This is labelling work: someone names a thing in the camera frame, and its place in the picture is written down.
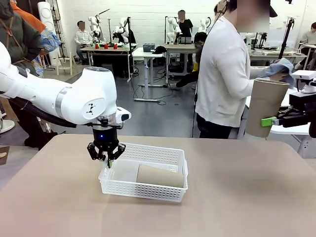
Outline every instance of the dark green jacket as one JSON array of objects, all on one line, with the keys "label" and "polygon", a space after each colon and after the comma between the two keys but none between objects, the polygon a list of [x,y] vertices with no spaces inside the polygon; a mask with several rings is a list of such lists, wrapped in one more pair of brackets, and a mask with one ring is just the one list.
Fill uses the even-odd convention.
[{"label": "dark green jacket", "polygon": [[[21,45],[23,52],[16,44],[13,37],[9,37],[8,51],[11,56],[11,63],[13,64],[23,60],[24,58],[32,61],[38,56],[41,50],[41,38],[39,32],[23,20],[19,14],[13,12],[10,0],[0,0],[0,18],[8,28],[12,17],[12,34]],[[2,24],[0,24],[0,41],[6,46],[7,33]],[[24,69],[30,69],[32,74],[35,73],[35,70],[30,62],[23,62],[16,65]]]}]

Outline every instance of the perforated basket side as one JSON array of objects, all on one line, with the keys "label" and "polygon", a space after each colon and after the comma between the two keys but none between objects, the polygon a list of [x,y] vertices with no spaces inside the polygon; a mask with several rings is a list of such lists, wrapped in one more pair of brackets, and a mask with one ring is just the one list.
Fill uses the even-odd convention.
[{"label": "perforated basket side", "polygon": [[126,144],[125,152],[121,158],[176,165],[183,156],[183,150]]},{"label": "perforated basket side", "polygon": [[136,184],[120,181],[101,181],[104,194],[121,195],[135,198],[148,198],[181,202],[184,189],[164,186]]}]

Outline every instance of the person's hand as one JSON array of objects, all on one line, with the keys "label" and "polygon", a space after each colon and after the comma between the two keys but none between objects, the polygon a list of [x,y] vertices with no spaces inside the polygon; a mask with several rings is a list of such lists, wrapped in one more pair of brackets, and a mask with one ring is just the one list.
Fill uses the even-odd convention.
[{"label": "person's hand", "polygon": [[288,73],[276,73],[272,76],[270,76],[270,80],[273,80],[273,81],[280,81],[282,79],[284,79],[284,77],[288,76]]},{"label": "person's hand", "polygon": [[46,52],[44,49],[42,49],[40,52],[39,52],[39,55],[40,56],[45,56],[45,55],[47,55],[48,54],[48,52]]}]

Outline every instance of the person in white shirt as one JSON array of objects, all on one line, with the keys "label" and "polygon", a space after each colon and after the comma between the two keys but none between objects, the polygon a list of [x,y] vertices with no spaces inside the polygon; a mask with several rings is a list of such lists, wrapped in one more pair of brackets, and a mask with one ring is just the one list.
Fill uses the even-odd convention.
[{"label": "person in white shirt", "polygon": [[77,26],[79,30],[75,35],[75,42],[77,44],[77,55],[82,60],[82,65],[88,65],[89,62],[83,57],[82,48],[87,47],[92,44],[92,36],[88,31],[85,30],[85,25],[83,21],[78,21]]},{"label": "person in white shirt", "polygon": [[[214,24],[203,47],[197,84],[197,126],[200,138],[228,139],[239,127],[246,98],[256,75],[247,47],[237,29],[248,29],[263,16],[276,17],[270,0],[230,0],[224,16]],[[270,80],[281,80],[274,75]]]},{"label": "person in white shirt", "polygon": [[[301,43],[316,45],[316,22],[312,23],[310,31],[307,31],[307,32],[305,32],[303,34]],[[302,53],[304,53],[305,55],[308,55],[309,50],[310,50],[310,48],[308,48],[308,47],[302,47]],[[311,53],[310,53],[310,56],[308,58],[308,61],[307,61],[307,65],[313,59],[313,54],[314,53],[315,53],[315,50],[312,49]],[[296,70],[302,69],[303,66],[305,65],[305,63],[306,63],[306,58],[304,58],[301,62],[296,64],[295,69]]]}]

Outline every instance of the orange jacket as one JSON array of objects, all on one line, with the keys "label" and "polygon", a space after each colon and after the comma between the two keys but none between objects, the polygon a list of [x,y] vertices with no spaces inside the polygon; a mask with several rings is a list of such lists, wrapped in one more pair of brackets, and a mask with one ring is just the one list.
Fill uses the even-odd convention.
[{"label": "orange jacket", "polygon": [[39,33],[42,33],[43,30],[46,28],[46,25],[44,25],[39,19],[37,19],[32,14],[29,14],[28,12],[25,12],[22,9],[18,8],[17,5],[13,2],[11,2],[11,6],[14,12],[18,13],[25,21],[27,21],[31,26],[37,29]]}]

